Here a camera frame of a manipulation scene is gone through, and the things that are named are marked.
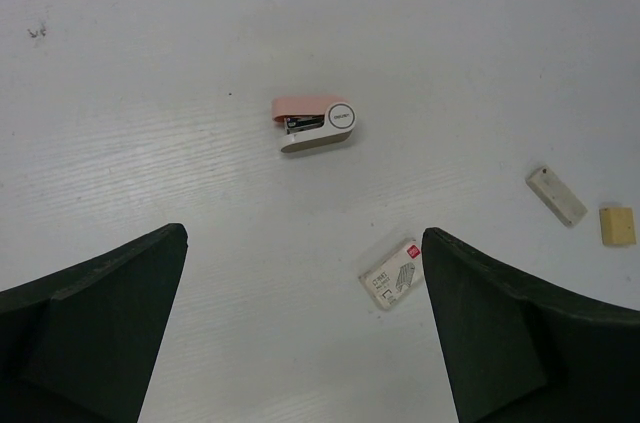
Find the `red logo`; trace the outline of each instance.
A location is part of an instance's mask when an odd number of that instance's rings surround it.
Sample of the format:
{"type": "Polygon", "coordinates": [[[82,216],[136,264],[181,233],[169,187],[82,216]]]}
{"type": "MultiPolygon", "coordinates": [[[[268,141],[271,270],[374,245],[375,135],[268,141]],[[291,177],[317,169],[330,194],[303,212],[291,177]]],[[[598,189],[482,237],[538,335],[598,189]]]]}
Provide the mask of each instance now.
{"type": "Polygon", "coordinates": [[[415,259],[420,254],[420,250],[416,245],[413,245],[407,250],[407,253],[409,253],[411,258],[415,259]]]}

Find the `white table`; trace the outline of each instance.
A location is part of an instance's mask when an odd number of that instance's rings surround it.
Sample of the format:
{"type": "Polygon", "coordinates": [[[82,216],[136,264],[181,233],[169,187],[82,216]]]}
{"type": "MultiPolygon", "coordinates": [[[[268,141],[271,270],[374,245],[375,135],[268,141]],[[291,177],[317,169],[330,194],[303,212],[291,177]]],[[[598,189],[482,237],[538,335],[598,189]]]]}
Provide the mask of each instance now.
{"type": "Polygon", "coordinates": [[[440,226],[640,309],[640,252],[604,248],[597,216],[640,212],[639,19],[640,0],[0,0],[0,289],[182,222],[141,421],[454,422],[426,288],[379,312],[354,262],[440,226]],[[319,92],[356,133],[281,156],[270,100],[319,92]],[[573,230],[524,183],[541,162],[590,209],[573,230]]]}

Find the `rectangular eraser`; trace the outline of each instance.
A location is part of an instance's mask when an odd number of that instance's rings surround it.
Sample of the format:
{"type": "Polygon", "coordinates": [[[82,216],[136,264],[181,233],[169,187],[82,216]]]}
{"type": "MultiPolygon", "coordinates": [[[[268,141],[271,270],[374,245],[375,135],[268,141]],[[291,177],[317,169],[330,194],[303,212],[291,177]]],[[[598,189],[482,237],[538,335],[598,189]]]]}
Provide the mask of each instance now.
{"type": "Polygon", "coordinates": [[[383,310],[390,310],[417,283],[424,280],[420,249],[415,240],[402,247],[382,264],[360,277],[360,281],[383,310]]]}
{"type": "Polygon", "coordinates": [[[548,166],[534,171],[527,178],[527,185],[569,228],[576,226],[587,214],[587,208],[548,166]]]}
{"type": "Polygon", "coordinates": [[[602,243],[605,246],[636,244],[636,229],[631,208],[602,208],[600,210],[602,243]]]}

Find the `yellow sponge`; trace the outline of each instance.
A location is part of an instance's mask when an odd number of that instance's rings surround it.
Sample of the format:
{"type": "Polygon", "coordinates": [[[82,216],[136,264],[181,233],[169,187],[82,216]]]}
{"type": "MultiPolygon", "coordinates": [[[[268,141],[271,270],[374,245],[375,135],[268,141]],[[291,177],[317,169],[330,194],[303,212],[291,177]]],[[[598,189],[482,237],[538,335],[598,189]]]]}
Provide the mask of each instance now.
{"type": "Polygon", "coordinates": [[[602,243],[605,246],[636,244],[636,230],[631,208],[602,208],[600,210],[602,243]]]}

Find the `stapler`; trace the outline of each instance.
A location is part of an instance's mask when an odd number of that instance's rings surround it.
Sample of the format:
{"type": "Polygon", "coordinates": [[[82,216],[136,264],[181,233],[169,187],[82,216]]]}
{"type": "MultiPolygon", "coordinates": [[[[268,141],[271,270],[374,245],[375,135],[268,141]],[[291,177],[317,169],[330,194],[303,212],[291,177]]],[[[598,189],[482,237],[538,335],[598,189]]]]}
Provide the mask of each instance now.
{"type": "Polygon", "coordinates": [[[279,140],[283,153],[344,141],[356,125],[351,105],[333,95],[276,98],[271,103],[271,116],[286,132],[279,140]]]}

